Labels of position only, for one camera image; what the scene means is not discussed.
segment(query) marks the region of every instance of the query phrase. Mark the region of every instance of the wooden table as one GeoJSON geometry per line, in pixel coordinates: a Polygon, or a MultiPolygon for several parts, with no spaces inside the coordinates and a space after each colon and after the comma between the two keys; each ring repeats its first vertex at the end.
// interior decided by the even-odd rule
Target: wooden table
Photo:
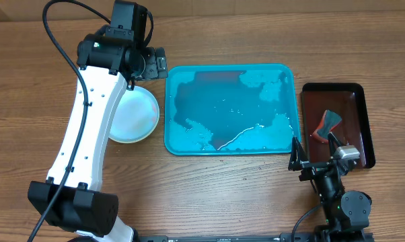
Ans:
{"type": "MultiPolygon", "coordinates": [[[[50,25],[76,60],[79,41],[102,24],[50,25]]],[[[165,47],[169,68],[284,63],[297,97],[307,82],[360,83],[377,164],[344,184],[373,198],[367,231],[377,241],[405,241],[405,11],[156,18],[151,46],[165,47]]],[[[26,193],[30,181],[45,179],[59,151],[75,85],[42,23],[0,23],[0,241],[25,241],[39,218],[26,193]]],[[[170,154],[163,144],[165,81],[140,85],[159,102],[159,125],[139,143],[108,143],[102,191],[118,194],[121,219],[142,235],[276,235],[318,203],[310,183],[287,171],[288,155],[170,154]]],[[[323,223],[319,212],[300,231],[323,223]]],[[[36,240],[74,236],[43,225],[36,240]]]]}

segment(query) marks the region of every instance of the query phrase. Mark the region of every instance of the brown wall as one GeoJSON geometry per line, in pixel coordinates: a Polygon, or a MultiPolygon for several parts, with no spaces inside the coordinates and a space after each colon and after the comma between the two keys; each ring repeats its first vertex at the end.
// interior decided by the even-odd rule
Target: brown wall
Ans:
{"type": "MultiPolygon", "coordinates": [[[[110,17],[114,0],[81,0],[110,17]]],[[[405,0],[134,0],[154,16],[233,15],[326,11],[405,10],[405,0]]],[[[48,0],[0,0],[0,21],[41,20],[48,0]]],[[[78,6],[58,3],[50,19],[87,19],[96,16],[78,6]]]]}

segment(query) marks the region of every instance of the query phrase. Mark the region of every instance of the teal tray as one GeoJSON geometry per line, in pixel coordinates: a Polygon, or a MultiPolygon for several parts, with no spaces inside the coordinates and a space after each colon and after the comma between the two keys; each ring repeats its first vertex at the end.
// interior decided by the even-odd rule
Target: teal tray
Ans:
{"type": "Polygon", "coordinates": [[[183,66],[165,85],[165,147],[175,155],[290,153],[301,140],[282,64],[183,66]]]}

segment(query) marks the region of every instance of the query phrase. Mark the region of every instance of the cable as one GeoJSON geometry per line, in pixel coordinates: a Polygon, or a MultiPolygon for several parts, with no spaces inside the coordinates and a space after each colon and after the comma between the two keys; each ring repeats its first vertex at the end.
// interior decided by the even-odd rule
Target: cable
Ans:
{"type": "Polygon", "coordinates": [[[65,60],[68,62],[69,66],[73,69],[73,71],[75,72],[75,74],[77,75],[81,87],[83,89],[83,97],[84,97],[84,107],[83,107],[83,117],[81,118],[81,124],[80,124],[80,129],[73,147],[73,151],[71,152],[71,156],[69,158],[69,162],[68,162],[68,166],[65,169],[65,173],[62,177],[61,183],[59,184],[59,187],[57,189],[57,191],[54,193],[54,196],[52,197],[50,203],[48,204],[46,210],[42,213],[40,219],[38,220],[38,222],[36,223],[34,230],[32,230],[29,238],[28,238],[28,242],[31,242],[34,240],[36,233],[38,232],[38,230],[40,229],[42,222],[44,222],[44,219],[46,218],[48,212],[51,210],[51,208],[53,207],[54,202],[56,202],[56,199],[59,197],[59,194],[61,193],[61,190],[63,189],[63,187],[65,186],[65,182],[67,181],[67,178],[69,176],[69,173],[73,167],[73,162],[74,162],[74,158],[75,158],[75,154],[77,153],[77,150],[79,148],[79,144],[80,144],[80,140],[81,137],[83,135],[83,130],[84,130],[84,126],[86,123],[86,118],[87,118],[87,109],[88,109],[88,103],[89,103],[89,98],[88,98],[88,94],[87,94],[87,88],[86,88],[86,84],[83,80],[83,77],[81,76],[78,68],[74,65],[73,61],[69,58],[69,56],[67,55],[67,53],[65,53],[65,51],[62,49],[61,45],[56,41],[56,39],[54,38],[52,32],[50,31],[50,28],[47,24],[47,11],[48,8],[55,4],[55,3],[60,3],[60,2],[65,2],[65,3],[74,3],[76,5],[82,6],[84,8],[86,8],[87,10],[90,10],[91,12],[93,12],[94,14],[100,16],[102,19],[106,20],[108,23],[110,23],[110,20],[105,17],[104,15],[102,15],[100,12],[96,11],[95,9],[92,9],[91,7],[80,3],[78,1],[74,1],[74,0],[52,0],[49,1],[46,6],[44,7],[44,9],[42,10],[42,23],[44,24],[44,28],[46,29],[46,32],[48,34],[48,37],[50,37],[50,39],[52,40],[53,44],[56,46],[56,48],[59,50],[59,52],[63,55],[63,57],[65,58],[65,60]]]}
{"type": "Polygon", "coordinates": [[[314,213],[314,212],[315,212],[316,210],[318,210],[320,207],[322,207],[322,203],[321,203],[321,204],[318,204],[316,207],[314,207],[314,208],[308,210],[303,216],[301,216],[301,218],[299,218],[299,220],[297,221],[297,223],[296,223],[295,226],[294,226],[294,229],[292,230],[292,233],[291,233],[291,242],[294,242],[294,240],[295,240],[295,232],[297,231],[299,224],[300,224],[307,216],[309,216],[309,215],[311,215],[312,213],[314,213]]]}

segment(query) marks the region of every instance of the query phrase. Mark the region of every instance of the small teal object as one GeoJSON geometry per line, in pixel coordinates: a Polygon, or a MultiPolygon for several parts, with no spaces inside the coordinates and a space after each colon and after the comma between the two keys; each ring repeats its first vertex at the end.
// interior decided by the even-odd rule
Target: small teal object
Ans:
{"type": "Polygon", "coordinates": [[[165,147],[175,155],[290,153],[301,140],[282,64],[181,66],[165,85],[165,147]]]}

